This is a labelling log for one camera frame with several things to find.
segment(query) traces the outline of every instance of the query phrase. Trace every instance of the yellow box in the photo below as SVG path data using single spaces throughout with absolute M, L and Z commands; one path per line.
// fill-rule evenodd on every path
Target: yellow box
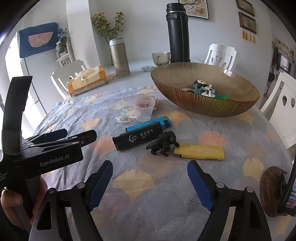
M 212 161 L 223 161 L 225 158 L 222 146 L 206 146 L 182 142 L 179 144 L 180 147 L 175 147 L 174 149 L 174 156 L 176 157 Z

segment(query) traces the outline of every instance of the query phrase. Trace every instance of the ceramic cup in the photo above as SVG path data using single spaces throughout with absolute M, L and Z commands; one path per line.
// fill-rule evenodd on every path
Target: ceramic cup
M 168 64 L 170 62 L 170 52 L 153 53 L 152 58 L 156 66 Z

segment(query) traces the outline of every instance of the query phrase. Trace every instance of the black dinosaur figurine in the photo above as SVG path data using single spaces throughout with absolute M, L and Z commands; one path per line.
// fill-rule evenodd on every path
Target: black dinosaur figurine
M 156 141 L 150 143 L 146 150 L 151 149 L 151 153 L 156 155 L 156 152 L 160 150 L 160 153 L 164 156 L 168 156 L 167 152 L 170 151 L 170 145 L 174 144 L 176 147 L 179 147 L 179 143 L 176 141 L 177 137 L 174 132 L 166 131 L 158 136 Z

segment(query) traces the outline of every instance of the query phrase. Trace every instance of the amber glass bowl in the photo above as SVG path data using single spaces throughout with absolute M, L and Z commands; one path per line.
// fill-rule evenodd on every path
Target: amber glass bowl
M 170 101 L 194 113 L 229 117 L 250 109 L 259 99 L 256 87 L 242 76 L 212 65 L 173 63 L 157 67 L 151 72 L 153 82 Z M 193 88 L 195 80 L 211 84 L 216 93 L 229 95 L 227 100 L 183 91 Z

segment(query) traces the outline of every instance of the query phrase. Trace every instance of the blue gripper pad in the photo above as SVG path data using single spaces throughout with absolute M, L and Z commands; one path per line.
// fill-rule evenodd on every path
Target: blue gripper pad
M 200 199 L 200 202 L 211 212 L 214 208 L 211 199 L 211 192 L 192 162 L 189 162 L 187 165 L 187 174 L 195 189 L 198 198 Z
M 109 161 L 106 168 L 102 172 L 101 176 L 96 181 L 93 189 L 91 190 L 90 202 L 89 202 L 89 211 L 91 212 L 95 207 L 98 207 L 102 197 L 106 191 L 106 188 L 111 180 L 113 175 L 113 165 Z

